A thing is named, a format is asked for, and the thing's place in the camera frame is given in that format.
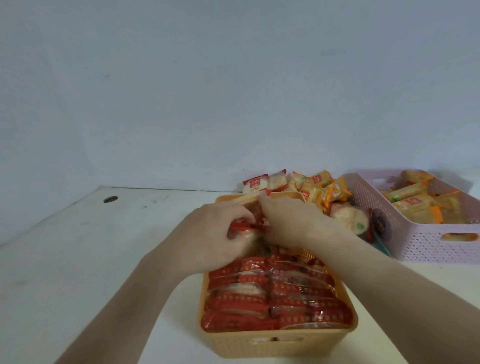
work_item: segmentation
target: white wall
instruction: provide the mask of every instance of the white wall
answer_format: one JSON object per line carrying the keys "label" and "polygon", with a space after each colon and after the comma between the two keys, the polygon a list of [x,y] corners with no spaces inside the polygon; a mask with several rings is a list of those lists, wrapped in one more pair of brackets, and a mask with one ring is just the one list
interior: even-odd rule
{"label": "white wall", "polygon": [[99,185],[21,1],[0,5],[0,181],[0,244]]}
{"label": "white wall", "polygon": [[476,0],[32,4],[105,185],[479,165]]}

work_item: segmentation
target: yellow basket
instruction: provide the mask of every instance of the yellow basket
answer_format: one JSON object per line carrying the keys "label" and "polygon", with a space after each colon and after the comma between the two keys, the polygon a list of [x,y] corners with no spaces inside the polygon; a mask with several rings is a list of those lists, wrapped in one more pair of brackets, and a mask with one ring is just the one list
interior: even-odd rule
{"label": "yellow basket", "polygon": [[[232,194],[220,196],[215,202],[229,201],[241,195]],[[305,202],[300,192],[274,192],[272,198],[297,198]],[[303,250],[302,255],[312,258],[313,255]],[[328,329],[297,329],[269,331],[241,331],[208,333],[203,331],[201,320],[204,314],[205,300],[208,295],[208,273],[204,275],[202,294],[198,307],[198,327],[205,343],[222,358],[268,358],[281,356],[324,356],[349,332],[358,325],[358,316],[341,279],[332,273],[335,281],[336,294],[352,310],[353,324],[349,328]]]}

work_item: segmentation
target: pink basket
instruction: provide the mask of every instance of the pink basket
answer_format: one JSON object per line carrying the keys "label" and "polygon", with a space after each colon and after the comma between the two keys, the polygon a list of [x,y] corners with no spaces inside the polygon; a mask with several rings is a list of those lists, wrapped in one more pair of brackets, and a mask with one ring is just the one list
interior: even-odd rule
{"label": "pink basket", "polygon": [[[360,170],[354,182],[355,205],[373,208],[376,227],[392,256],[400,261],[439,263],[480,263],[480,241],[449,242],[446,233],[480,234],[480,201],[460,192],[460,202],[469,224],[417,224],[403,216],[379,190],[388,190],[402,170]],[[457,189],[438,178],[430,180],[430,194]]]}

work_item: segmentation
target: tabletop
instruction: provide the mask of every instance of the tabletop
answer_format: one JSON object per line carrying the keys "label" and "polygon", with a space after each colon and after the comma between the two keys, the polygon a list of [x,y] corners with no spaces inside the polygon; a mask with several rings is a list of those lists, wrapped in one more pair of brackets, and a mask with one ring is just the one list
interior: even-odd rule
{"label": "tabletop", "polygon": [[[0,357],[52,363],[126,280],[140,258],[193,209],[225,192],[101,187],[0,248]],[[116,201],[104,199],[117,196]],[[480,266],[408,267],[480,307]],[[184,280],[160,314],[141,364],[223,363],[198,334],[202,275]],[[405,363],[356,297],[359,316],[322,363]],[[318,363],[318,359],[233,359],[229,363]]]}

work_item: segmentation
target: person's right hand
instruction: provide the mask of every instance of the person's right hand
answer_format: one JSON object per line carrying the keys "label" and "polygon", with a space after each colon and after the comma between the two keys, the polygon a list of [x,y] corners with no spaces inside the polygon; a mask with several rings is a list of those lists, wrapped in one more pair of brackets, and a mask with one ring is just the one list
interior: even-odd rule
{"label": "person's right hand", "polygon": [[287,248],[309,248],[312,243],[323,244],[352,235],[337,221],[326,216],[316,206],[299,199],[272,199],[260,196],[262,210],[270,223],[267,241]]}

